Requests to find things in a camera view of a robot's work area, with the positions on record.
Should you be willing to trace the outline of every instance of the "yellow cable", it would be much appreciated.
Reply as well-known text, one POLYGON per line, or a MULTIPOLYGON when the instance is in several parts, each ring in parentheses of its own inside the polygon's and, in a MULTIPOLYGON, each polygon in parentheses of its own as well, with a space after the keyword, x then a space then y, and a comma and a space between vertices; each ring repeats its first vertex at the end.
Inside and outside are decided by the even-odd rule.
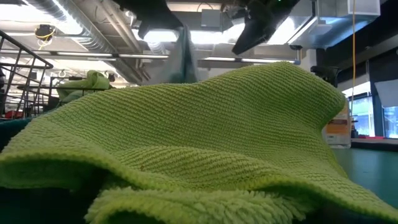
POLYGON ((40 47, 39 47, 39 50, 42 50, 42 49, 43 49, 43 47, 45 47, 45 46, 47 46, 47 45, 45 45, 45 44, 43 44, 43 45, 40 45, 40 47))
POLYGON ((44 36, 39 36, 39 35, 35 35, 37 38, 40 38, 40 39, 43 39, 43 38, 47 38, 47 37, 50 37, 51 35, 53 35, 55 33, 55 29, 51 32, 51 34, 47 34, 47 35, 44 35, 44 36))
POLYGON ((351 95, 351 114, 350 119, 353 117, 354 111, 354 88, 355 88, 355 77, 356 77, 356 52, 355 52, 355 0, 353 0, 353 94, 351 95))

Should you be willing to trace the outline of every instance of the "wall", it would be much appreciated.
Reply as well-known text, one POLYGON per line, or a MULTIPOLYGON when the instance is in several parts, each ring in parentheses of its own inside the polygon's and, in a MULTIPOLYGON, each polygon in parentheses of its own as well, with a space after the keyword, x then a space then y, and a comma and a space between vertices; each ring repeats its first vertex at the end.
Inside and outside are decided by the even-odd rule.
POLYGON ((311 71, 311 67, 317 65, 317 50, 308 49, 307 55, 301 60, 300 67, 306 71, 311 71))

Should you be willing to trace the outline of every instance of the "bottle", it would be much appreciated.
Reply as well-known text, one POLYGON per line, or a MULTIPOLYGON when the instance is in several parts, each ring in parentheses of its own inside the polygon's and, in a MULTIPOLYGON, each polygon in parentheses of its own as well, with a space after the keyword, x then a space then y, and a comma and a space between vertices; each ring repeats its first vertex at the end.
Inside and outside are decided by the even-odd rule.
POLYGON ((349 105, 344 108, 323 128, 325 141, 334 149, 351 148, 351 118, 349 105))

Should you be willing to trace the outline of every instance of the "green table surface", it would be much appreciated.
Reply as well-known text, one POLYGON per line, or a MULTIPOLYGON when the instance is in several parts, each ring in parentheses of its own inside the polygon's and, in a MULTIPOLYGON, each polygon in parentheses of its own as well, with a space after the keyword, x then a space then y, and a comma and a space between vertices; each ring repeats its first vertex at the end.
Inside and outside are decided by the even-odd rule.
POLYGON ((398 208, 398 153, 367 149, 334 149, 348 177, 398 208))

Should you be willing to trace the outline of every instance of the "green cloth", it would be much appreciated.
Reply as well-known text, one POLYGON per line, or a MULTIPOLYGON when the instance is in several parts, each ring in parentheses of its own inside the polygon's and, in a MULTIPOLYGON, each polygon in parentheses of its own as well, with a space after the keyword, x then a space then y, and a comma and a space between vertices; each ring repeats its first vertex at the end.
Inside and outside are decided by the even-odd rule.
MULTIPOLYGON (((59 85, 59 87, 70 87, 70 88, 96 88, 96 89, 109 89, 109 80, 98 71, 90 70, 87 72, 87 77, 84 80, 70 81, 59 85)), ((60 103, 64 105, 73 100, 77 100, 83 95, 88 95, 93 91, 89 90, 57 90, 60 103)))
POLYGON ((104 91, 29 123, 0 154, 0 186, 79 190, 107 170, 91 223, 291 223, 327 202, 398 222, 322 139, 344 104, 290 63, 104 91))

